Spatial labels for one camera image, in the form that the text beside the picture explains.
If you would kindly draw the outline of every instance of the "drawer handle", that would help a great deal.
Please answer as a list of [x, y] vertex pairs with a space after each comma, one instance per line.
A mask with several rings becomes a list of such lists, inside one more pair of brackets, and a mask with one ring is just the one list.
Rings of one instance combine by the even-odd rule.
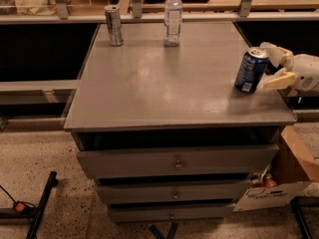
[[183, 164], [178, 160], [175, 164], [175, 170], [181, 170], [183, 168]]
[[174, 199], [174, 200], [178, 200], [178, 199], [180, 198], [180, 196], [178, 195], [177, 192], [174, 192], [174, 193], [172, 194], [171, 198]]
[[169, 214], [169, 219], [175, 219], [172, 212]]

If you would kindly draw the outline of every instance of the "cabinet top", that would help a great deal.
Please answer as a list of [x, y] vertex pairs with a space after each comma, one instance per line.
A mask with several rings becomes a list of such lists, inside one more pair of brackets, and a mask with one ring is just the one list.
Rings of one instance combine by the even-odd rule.
[[164, 46], [163, 24], [124, 24], [122, 34], [113, 47], [100, 26], [65, 130], [295, 123], [262, 82], [252, 95], [234, 87], [248, 47], [231, 22], [183, 23], [178, 47]]

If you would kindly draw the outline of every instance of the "black cable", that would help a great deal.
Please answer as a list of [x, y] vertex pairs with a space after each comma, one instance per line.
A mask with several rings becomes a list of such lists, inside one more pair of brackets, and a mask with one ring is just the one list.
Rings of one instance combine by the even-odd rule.
[[37, 206], [35, 206], [33, 203], [24, 202], [24, 201], [20, 201], [20, 202], [23, 203], [24, 205], [31, 205], [31, 207], [37, 208]]
[[12, 201], [13, 201], [14, 203], [16, 203], [16, 200], [14, 200], [14, 198], [9, 194], [9, 192], [8, 192], [7, 190], [5, 190], [3, 186], [0, 185], [0, 187], [1, 187], [1, 189], [12, 199]]

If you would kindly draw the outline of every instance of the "gray cabinet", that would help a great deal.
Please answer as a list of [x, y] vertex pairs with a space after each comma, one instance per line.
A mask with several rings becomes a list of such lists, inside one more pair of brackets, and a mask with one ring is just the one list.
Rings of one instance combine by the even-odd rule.
[[277, 92], [233, 87], [246, 44], [230, 22], [101, 25], [68, 113], [78, 160], [114, 222], [229, 214], [295, 118]]

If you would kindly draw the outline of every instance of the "terrazzo floor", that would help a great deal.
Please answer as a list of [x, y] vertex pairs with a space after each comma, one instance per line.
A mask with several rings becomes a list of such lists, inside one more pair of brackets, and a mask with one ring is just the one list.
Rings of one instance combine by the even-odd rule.
[[[319, 123], [298, 123], [296, 131], [315, 157], [319, 158]], [[155, 225], [166, 235], [170, 222], [114, 224], [107, 207], [95, 192], [77, 159], [78, 149], [58, 119], [9, 120], [0, 133], [0, 184], [16, 199], [38, 204], [50, 171], [57, 171], [38, 239], [155, 239]], [[313, 183], [302, 194], [319, 196]], [[0, 191], [0, 207], [12, 207]], [[313, 238], [319, 238], [319, 210], [304, 208]], [[280, 208], [233, 212], [224, 218], [178, 221], [175, 239], [211, 238], [302, 238], [290, 205]], [[26, 238], [27, 220], [0, 220], [1, 239]]]

